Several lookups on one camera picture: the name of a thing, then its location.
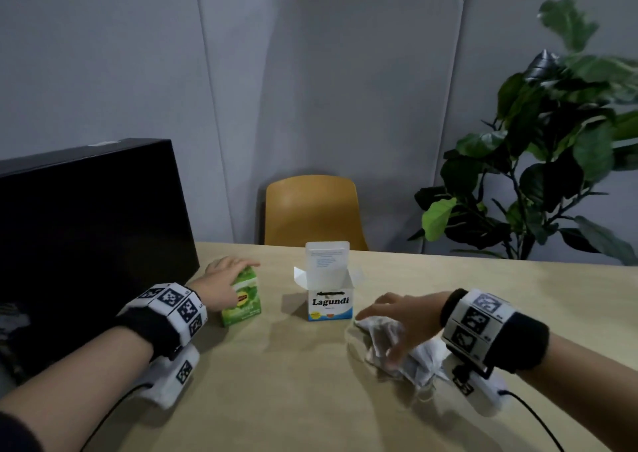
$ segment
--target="wooden table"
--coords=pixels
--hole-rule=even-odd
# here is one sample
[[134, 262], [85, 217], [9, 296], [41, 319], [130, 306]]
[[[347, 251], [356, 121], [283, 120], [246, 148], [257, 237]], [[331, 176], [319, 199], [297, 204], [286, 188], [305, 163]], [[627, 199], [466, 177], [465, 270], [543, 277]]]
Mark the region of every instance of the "wooden table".
[[[263, 313], [229, 330], [207, 324], [195, 341], [201, 361], [177, 405], [162, 412], [139, 399], [125, 402], [88, 450], [555, 450], [516, 402], [486, 419], [440, 384], [435, 400], [408, 410], [410, 390], [380, 383], [347, 346], [348, 321], [307, 322], [305, 294], [293, 281], [293, 266], [304, 266], [304, 249], [200, 243], [198, 254], [202, 264], [224, 255], [259, 259]], [[366, 274], [355, 290], [355, 311], [387, 291], [421, 295], [478, 287], [556, 333], [638, 368], [638, 268], [380, 252], [350, 256]], [[607, 450], [516, 376], [505, 375], [565, 450]]]

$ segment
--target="black box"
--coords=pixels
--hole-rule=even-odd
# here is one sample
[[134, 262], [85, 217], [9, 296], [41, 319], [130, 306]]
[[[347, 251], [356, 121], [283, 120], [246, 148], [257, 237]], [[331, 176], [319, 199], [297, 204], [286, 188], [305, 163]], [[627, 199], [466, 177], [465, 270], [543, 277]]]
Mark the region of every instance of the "black box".
[[0, 161], [0, 208], [0, 357], [18, 381], [199, 267], [170, 140]]

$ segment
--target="potted plant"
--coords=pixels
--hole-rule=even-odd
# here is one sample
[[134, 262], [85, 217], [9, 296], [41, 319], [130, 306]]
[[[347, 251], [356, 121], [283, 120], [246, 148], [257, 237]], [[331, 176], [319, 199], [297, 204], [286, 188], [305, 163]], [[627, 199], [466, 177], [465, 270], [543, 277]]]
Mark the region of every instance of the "potted plant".
[[[444, 153], [444, 185], [415, 195], [424, 213], [410, 240], [445, 234], [475, 247], [453, 252], [527, 259], [558, 232], [572, 248], [636, 265], [629, 243], [572, 211], [585, 198], [605, 195], [594, 187], [611, 171], [638, 169], [638, 144], [614, 143], [638, 137], [638, 111], [618, 114], [611, 106], [638, 103], [638, 61], [586, 54], [598, 24], [573, 0], [546, 1], [538, 19], [562, 37], [566, 53], [543, 51], [509, 77], [494, 120], [483, 122], [489, 131], [470, 133]], [[525, 151], [538, 162], [518, 172]], [[509, 179], [514, 189], [511, 203], [492, 199], [498, 218], [483, 202], [488, 173]], [[488, 250], [499, 244], [503, 252]]]

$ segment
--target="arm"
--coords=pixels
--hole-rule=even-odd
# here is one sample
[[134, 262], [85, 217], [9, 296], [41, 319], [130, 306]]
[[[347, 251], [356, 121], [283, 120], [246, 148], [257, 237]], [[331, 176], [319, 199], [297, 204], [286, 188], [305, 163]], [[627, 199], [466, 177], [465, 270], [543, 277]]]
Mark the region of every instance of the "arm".
[[[237, 294], [231, 283], [246, 266], [258, 265], [225, 257], [189, 287], [210, 311], [232, 308]], [[152, 356], [150, 343], [128, 328], [114, 327], [8, 393], [0, 411], [26, 425], [44, 451], [78, 451]]]
[[636, 450], [635, 370], [552, 334], [541, 364], [517, 374], [611, 450]]
[[[440, 316], [450, 293], [399, 296], [388, 293], [356, 318], [387, 316], [405, 334], [388, 354], [400, 361], [441, 331]], [[545, 357], [517, 373], [614, 452], [633, 452], [638, 443], [638, 372], [558, 335], [550, 335]]]

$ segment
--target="hand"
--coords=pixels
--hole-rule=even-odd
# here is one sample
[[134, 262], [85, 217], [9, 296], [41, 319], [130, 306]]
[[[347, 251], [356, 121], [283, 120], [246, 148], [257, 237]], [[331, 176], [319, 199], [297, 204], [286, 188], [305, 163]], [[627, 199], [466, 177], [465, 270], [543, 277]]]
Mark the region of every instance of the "hand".
[[219, 262], [210, 263], [204, 275], [195, 279], [188, 287], [197, 292], [202, 303], [210, 311], [237, 306], [237, 293], [231, 284], [246, 266], [257, 267], [259, 262], [238, 257], [224, 257]]
[[415, 297], [387, 293], [379, 297], [373, 305], [360, 311], [355, 319], [387, 316], [403, 325], [403, 336], [390, 348], [387, 356], [388, 365], [398, 366], [413, 348], [441, 331], [441, 310], [450, 294], [445, 292]]

